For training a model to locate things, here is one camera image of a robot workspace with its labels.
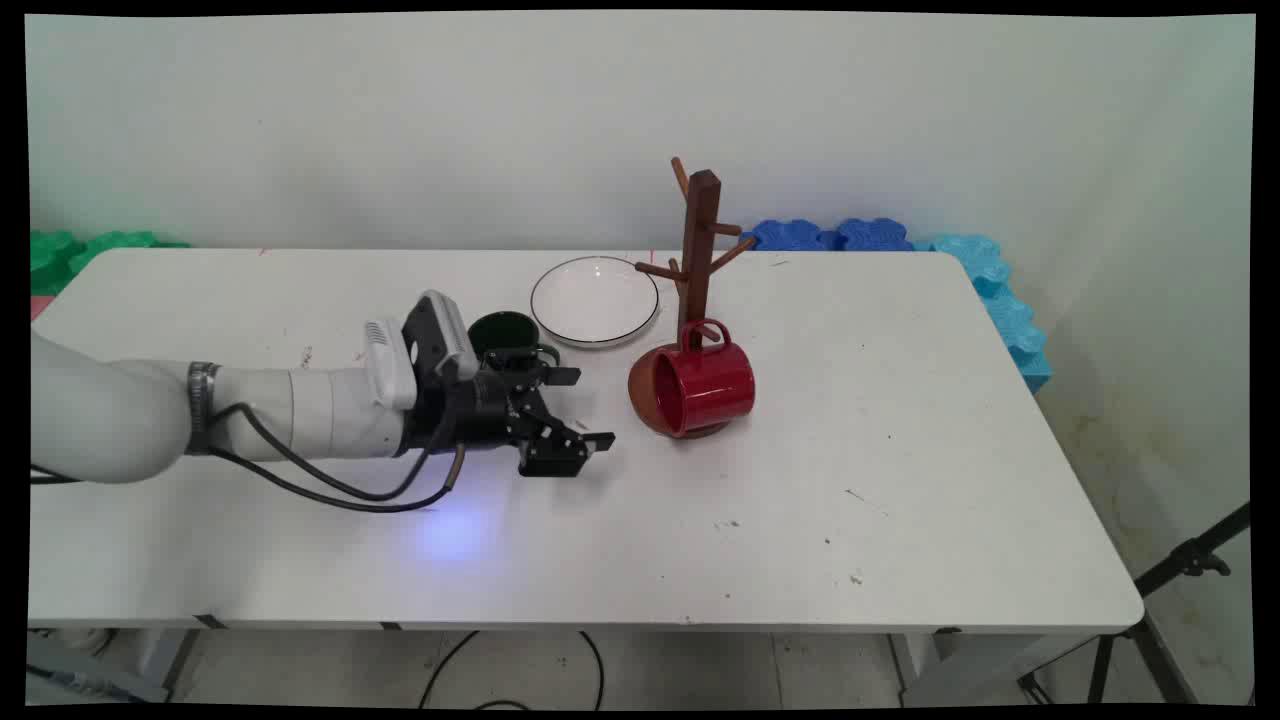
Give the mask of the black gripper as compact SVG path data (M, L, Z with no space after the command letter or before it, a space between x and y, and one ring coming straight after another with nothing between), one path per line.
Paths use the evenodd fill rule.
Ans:
M460 380L435 368L413 372L415 405L406 413L402 450L439 454L517 446L521 477L573 478L596 452L616 442L612 432L580 432L552 416L543 386L575 386L581 370L562 364L549 345L492 348L477 374Z

